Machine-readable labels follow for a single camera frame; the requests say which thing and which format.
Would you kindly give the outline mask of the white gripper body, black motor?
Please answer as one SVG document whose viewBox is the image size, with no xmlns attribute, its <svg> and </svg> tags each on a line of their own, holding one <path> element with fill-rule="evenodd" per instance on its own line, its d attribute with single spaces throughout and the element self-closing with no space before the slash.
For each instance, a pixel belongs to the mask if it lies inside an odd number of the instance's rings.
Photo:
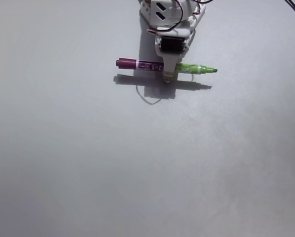
<svg viewBox="0 0 295 237">
<path fill-rule="evenodd" d="M 163 54 L 185 55 L 191 42 L 189 28 L 175 28 L 169 32 L 157 32 L 155 36 L 155 50 L 158 56 Z"/>
</svg>

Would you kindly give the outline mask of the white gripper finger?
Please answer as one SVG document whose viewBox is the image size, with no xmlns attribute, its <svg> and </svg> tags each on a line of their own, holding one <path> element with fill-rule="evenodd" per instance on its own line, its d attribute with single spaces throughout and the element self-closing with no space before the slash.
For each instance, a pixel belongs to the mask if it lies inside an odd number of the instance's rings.
<svg viewBox="0 0 295 237">
<path fill-rule="evenodd" d="M 166 83 L 171 82 L 176 75 L 176 65 L 179 61 L 178 56 L 163 57 L 163 80 Z"/>
</svg>

